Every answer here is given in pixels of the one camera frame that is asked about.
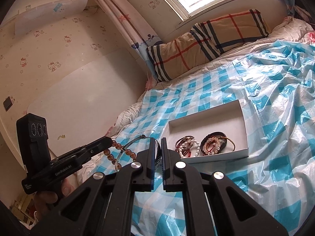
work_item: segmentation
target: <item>white board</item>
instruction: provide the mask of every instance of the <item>white board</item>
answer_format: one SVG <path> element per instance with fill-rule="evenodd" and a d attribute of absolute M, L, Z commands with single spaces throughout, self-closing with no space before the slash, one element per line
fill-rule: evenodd
<path fill-rule="evenodd" d="M 15 35 L 20 36 L 47 23 L 78 14 L 84 10 L 87 2 L 88 0 L 55 0 L 25 10 L 16 17 Z"/>
<path fill-rule="evenodd" d="M 145 82 L 134 58 L 120 49 L 67 75 L 27 112 L 46 118 L 48 146 L 60 156 L 104 136 L 117 116 L 138 100 Z"/>

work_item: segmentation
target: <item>human hand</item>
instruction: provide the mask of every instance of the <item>human hand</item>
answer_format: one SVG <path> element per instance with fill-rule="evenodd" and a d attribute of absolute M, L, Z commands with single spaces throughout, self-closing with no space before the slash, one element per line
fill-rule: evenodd
<path fill-rule="evenodd" d="M 67 197 L 75 190 L 74 186 L 71 185 L 68 178 L 65 178 L 61 184 L 61 192 Z M 41 220 L 48 212 L 49 209 L 47 204 L 53 204 L 58 200 L 58 196 L 54 192 L 43 191 L 37 192 L 34 195 L 34 203 L 36 212 L 34 213 L 35 219 Z"/>

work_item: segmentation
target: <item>wall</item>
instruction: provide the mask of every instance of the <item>wall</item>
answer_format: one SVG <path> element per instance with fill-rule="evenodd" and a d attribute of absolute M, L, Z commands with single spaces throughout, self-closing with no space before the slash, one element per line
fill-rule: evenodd
<path fill-rule="evenodd" d="M 0 106 L 1 133 L 20 163 L 15 123 L 29 104 L 69 73 L 120 48 L 139 57 L 101 9 L 51 22 L 20 37 L 15 36 L 14 20 L 0 28 L 0 100 L 10 96 L 13 101 L 7 112 Z"/>
<path fill-rule="evenodd" d="M 0 200 L 10 207 L 23 192 L 22 179 L 26 177 L 24 169 L 14 158 L 0 134 Z"/>
<path fill-rule="evenodd" d="M 248 9 L 261 11 L 270 28 L 280 24 L 286 16 L 286 6 L 278 0 L 235 0 L 201 15 L 179 28 L 182 20 L 164 0 L 128 0 L 153 27 L 164 42 L 169 42 L 185 33 L 198 22 L 216 18 L 229 13 L 237 13 Z M 154 1 L 156 7 L 150 7 Z"/>

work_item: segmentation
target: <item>star print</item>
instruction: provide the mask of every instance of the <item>star print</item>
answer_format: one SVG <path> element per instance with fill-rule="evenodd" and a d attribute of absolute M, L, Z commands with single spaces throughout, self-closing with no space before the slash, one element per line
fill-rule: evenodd
<path fill-rule="evenodd" d="M 118 19 L 120 20 L 120 22 L 123 22 L 124 20 L 128 20 L 131 18 L 129 18 L 129 14 L 126 14 L 126 15 L 121 15 Z"/>

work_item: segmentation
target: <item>plastic sheet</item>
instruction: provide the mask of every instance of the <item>plastic sheet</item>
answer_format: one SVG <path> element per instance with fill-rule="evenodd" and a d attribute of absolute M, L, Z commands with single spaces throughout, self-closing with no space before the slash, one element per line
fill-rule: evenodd
<path fill-rule="evenodd" d="M 260 53 L 148 91 L 139 116 L 116 140 L 125 144 L 140 134 L 159 139 L 168 120 L 239 99 L 249 157 L 195 166 L 224 172 L 293 235 L 315 204 L 314 91 L 315 47 L 276 41 Z M 139 141 L 130 149 L 146 145 Z M 122 156 L 122 165 L 130 162 Z M 103 156 L 91 173 L 113 169 Z M 161 172 L 155 176 L 153 192 L 135 195 L 132 233 L 186 235 L 182 194 L 164 192 Z"/>

